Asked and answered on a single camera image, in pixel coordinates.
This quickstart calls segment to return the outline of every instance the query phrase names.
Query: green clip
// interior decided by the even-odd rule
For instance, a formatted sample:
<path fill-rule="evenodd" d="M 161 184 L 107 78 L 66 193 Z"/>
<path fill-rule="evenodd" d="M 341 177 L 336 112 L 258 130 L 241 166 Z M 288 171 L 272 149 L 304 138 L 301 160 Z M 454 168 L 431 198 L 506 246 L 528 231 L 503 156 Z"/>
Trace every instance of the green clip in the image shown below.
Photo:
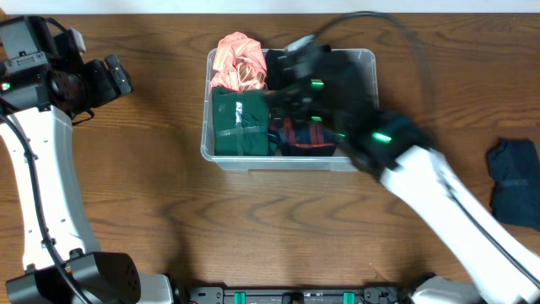
<path fill-rule="evenodd" d="M 235 292 L 235 304 L 246 304 L 246 293 Z"/>
<path fill-rule="evenodd" d="M 343 293 L 343 304 L 354 304 L 354 293 L 352 292 Z"/>

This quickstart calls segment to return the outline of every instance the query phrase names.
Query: pink cloth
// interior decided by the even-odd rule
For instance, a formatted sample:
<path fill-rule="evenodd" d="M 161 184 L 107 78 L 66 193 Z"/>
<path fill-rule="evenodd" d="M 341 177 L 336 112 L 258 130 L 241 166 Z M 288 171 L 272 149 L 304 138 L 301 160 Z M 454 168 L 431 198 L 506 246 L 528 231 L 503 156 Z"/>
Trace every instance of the pink cloth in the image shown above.
<path fill-rule="evenodd" d="M 229 90 L 260 90 L 267 87 L 267 63 L 262 55 L 261 42 L 235 32 L 219 41 L 210 87 Z"/>

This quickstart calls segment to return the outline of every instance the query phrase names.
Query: white wall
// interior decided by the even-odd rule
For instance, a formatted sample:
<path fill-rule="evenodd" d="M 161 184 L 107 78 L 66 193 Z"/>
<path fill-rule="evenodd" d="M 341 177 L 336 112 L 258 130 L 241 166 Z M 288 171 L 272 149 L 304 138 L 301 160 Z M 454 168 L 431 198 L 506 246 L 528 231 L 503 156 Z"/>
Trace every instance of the white wall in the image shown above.
<path fill-rule="evenodd" d="M 0 0 L 7 14 L 538 13 L 540 0 Z"/>

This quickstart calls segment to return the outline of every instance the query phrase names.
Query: dark blue cloth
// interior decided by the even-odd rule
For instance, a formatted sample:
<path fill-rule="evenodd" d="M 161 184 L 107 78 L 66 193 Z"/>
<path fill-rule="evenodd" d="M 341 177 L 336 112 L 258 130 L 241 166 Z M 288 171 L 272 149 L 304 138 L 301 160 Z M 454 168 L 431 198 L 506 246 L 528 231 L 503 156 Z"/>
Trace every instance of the dark blue cloth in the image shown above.
<path fill-rule="evenodd" d="M 488 152 L 488 163 L 495 180 L 491 198 L 495 219 L 540 231 L 540 162 L 534 143 L 501 139 Z"/>

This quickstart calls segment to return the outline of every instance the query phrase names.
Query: plaid fabric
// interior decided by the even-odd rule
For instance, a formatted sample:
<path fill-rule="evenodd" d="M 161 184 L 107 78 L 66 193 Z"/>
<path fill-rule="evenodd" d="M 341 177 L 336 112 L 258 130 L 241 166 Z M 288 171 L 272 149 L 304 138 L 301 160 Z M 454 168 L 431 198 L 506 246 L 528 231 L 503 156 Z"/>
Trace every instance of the plaid fabric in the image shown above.
<path fill-rule="evenodd" d="M 276 135 L 276 144 L 285 156 L 332 156 L 336 149 L 332 133 L 324 131 L 320 122 L 294 129 L 290 119 L 285 118 L 282 128 L 273 123 L 269 131 Z"/>

